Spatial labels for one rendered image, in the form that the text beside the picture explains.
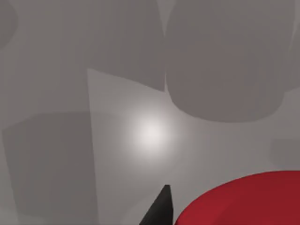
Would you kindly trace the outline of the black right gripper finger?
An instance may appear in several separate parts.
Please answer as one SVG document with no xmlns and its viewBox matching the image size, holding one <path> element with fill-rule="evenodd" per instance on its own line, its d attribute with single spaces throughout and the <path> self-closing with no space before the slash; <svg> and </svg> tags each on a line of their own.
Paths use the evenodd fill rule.
<svg viewBox="0 0 300 225">
<path fill-rule="evenodd" d="M 173 225 L 171 186 L 164 185 L 139 225 Z"/>
</svg>

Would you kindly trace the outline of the red can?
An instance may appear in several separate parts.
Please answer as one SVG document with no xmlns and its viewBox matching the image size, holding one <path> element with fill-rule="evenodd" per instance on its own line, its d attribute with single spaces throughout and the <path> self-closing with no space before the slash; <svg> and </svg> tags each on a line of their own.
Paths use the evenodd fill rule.
<svg viewBox="0 0 300 225">
<path fill-rule="evenodd" d="M 300 225 L 300 171 L 262 172 L 215 187 L 175 225 Z"/>
</svg>

